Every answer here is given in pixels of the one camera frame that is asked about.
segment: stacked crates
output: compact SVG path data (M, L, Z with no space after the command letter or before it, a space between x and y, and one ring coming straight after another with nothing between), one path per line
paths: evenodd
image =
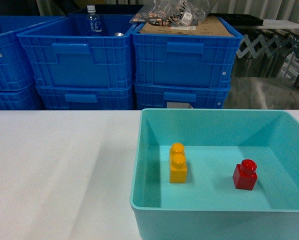
M44 109L17 34L58 19L59 16L0 16L0 110Z
M166 108L168 102L220 109L230 90L231 71L242 35L219 18L233 36L133 31L137 108Z
M89 36L85 14L18 34L48 110L133 109L131 15L102 14L102 36Z

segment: gray floor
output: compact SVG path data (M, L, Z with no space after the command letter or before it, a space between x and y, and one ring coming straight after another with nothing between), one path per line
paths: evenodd
M233 77L225 109L299 110L299 89L286 78Z

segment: plastic bag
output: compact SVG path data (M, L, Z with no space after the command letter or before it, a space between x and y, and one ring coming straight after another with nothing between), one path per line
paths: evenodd
M154 0L130 20L155 26L195 26L210 13L209 0Z

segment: plastic bottle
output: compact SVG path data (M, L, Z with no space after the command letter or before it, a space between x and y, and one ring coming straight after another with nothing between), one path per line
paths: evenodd
M100 16L96 14L95 6L87 6L88 15L86 17L88 33L90 36L102 36L102 24Z

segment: table surface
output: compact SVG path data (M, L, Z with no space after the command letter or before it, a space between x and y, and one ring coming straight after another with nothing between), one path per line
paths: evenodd
M141 240L129 201L140 113L0 111L0 239Z

